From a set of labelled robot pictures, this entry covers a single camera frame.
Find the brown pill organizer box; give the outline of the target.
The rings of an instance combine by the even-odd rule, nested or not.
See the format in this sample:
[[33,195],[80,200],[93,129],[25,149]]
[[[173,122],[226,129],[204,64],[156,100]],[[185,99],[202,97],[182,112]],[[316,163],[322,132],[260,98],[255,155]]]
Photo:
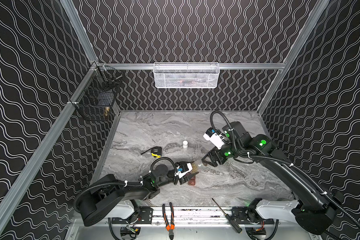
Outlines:
[[189,186],[195,186],[196,185],[196,177],[193,176],[189,181],[188,181],[188,185]]

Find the white pill bottle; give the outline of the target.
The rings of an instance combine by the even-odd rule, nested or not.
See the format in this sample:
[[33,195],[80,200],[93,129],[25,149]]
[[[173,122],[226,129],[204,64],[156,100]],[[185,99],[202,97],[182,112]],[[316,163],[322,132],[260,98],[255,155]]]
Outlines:
[[184,149],[188,148],[188,141],[186,140],[183,141],[183,148]]

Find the small amber glass vial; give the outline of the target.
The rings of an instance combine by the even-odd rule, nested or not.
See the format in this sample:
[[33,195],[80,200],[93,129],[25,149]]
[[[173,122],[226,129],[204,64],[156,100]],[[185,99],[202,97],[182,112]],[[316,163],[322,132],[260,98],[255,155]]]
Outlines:
[[203,170],[204,165],[201,163],[191,163],[191,171],[190,174],[197,175],[201,170]]

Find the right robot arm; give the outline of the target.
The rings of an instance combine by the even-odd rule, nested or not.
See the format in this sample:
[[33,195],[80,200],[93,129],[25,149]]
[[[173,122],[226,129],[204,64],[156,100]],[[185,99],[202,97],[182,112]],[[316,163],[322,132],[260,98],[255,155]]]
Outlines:
[[257,163],[277,176],[296,196],[289,202],[253,200],[247,207],[247,218],[251,223],[272,219],[298,224],[313,235],[332,233],[328,228],[334,223],[338,212],[342,212],[360,230],[360,222],[342,207],[344,196],[339,191],[327,191],[307,173],[292,163],[284,152],[268,136],[259,134],[252,137],[243,125],[230,122],[224,113],[213,111],[211,127],[204,138],[214,148],[202,159],[204,165],[223,165],[228,159],[242,164]]

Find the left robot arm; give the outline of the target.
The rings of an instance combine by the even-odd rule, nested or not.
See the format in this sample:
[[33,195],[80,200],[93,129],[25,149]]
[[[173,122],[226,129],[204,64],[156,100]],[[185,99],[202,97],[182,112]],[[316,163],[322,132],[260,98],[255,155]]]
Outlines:
[[122,201],[150,200],[160,193],[160,187],[168,184],[183,185],[199,171],[193,162],[174,162],[168,157],[157,158],[149,173],[137,182],[122,181],[108,174],[75,196],[74,209],[84,226],[90,227],[106,217]]

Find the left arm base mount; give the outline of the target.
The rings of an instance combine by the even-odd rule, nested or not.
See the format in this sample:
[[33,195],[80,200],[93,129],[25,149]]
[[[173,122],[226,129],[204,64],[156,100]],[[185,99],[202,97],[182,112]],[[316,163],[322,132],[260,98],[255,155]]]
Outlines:
[[126,220],[119,219],[114,220],[114,224],[143,224],[143,225],[149,225],[152,223],[153,218],[153,208],[150,207],[140,207],[139,210],[134,211],[131,216],[129,216]]

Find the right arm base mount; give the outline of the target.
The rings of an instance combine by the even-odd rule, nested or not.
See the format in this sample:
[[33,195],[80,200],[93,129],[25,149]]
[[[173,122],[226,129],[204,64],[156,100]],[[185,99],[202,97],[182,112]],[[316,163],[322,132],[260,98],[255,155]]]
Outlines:
[[248,210],[247,207],[233,207],[231,216],[240,225],[273,225],[275,223],[273,219],[263,219],[255,210]]

